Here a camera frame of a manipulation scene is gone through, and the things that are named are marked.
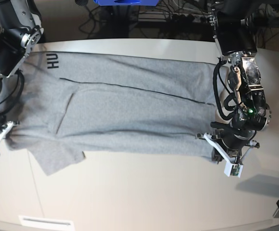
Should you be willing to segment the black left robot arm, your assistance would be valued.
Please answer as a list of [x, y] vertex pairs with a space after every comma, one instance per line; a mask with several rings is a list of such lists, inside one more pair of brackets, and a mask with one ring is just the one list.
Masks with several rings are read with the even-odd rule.
[[261, 74], [255, 61], [257, 46], [249, 19], [258, 0], [215, 0], [209, 10], [210, 24], [220, 52], [213, 71], [216, 107], [222, 122], [212, 122], [212, 161], [225, 160], [238, 167], [243, 147], [259, 148], [257, 132], [267, 128], [272, 112], [266, 102]]

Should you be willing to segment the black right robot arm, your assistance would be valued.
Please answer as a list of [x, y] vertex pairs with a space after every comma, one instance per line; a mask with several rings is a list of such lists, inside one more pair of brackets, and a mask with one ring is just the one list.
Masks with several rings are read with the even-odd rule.
[[20, 66], [39, 42], [44, 29], [41, 14], [33, 0], [0, 0], [0, 94], [3, 78], [17, 76], [15, 99], [0, 112], [0, 135], [8, 134], [16, 124], [6, 115], [14, 108], [23, 92], [25, 79]]

